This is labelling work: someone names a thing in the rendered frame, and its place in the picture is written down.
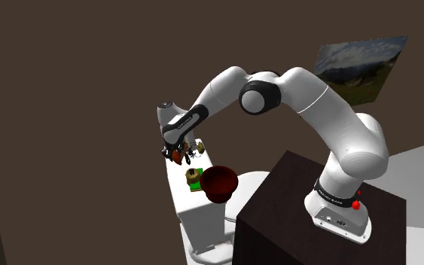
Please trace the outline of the tan figure on green base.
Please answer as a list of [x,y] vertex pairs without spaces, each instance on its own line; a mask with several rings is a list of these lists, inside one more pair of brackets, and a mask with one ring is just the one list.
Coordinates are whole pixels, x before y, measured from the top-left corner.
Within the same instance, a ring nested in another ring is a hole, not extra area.
[[191,192],[202,190],[200,185],[200,176],[202,173],[202,168],[190,168],[186,171],[185,177]]

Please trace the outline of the dark red bowl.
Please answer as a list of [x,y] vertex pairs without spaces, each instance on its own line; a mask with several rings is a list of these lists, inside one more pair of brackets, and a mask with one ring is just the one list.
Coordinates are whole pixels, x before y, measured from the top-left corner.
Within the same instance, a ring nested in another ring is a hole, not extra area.
[[211,166],[200,176],[200,186],[213,203],[226,203],[237,189],[237,174],[226,166]]

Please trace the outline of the white toilet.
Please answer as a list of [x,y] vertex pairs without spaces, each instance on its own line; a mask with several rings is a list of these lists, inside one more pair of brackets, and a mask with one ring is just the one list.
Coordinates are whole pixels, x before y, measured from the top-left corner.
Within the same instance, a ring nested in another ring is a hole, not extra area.
[[269,175],[254,171],[238,176],[232,197],[222,204],[211,202],[203,191],[191,191],[188,169],[212,166],[206,152],[195,152],[190,163],[166,161],[166,172],[176,215],[180,221],[186,265],[232,265],[236,217]]

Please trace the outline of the dark robot stand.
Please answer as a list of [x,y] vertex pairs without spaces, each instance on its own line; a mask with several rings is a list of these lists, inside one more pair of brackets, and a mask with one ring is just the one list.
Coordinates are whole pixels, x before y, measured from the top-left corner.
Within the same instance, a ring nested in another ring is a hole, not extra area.
[[407,202],[362,184],[363,245],[317,227],[304,207],[323,166],[286,151],[236,217],[233,265],[407,265]]

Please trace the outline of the landscape wall picture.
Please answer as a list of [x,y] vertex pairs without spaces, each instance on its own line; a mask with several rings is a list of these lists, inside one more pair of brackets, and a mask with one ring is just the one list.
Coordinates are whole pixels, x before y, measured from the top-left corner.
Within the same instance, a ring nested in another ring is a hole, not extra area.
[[313,72],[351,106],[374,102],[407,40],[403,35],[324,44]]

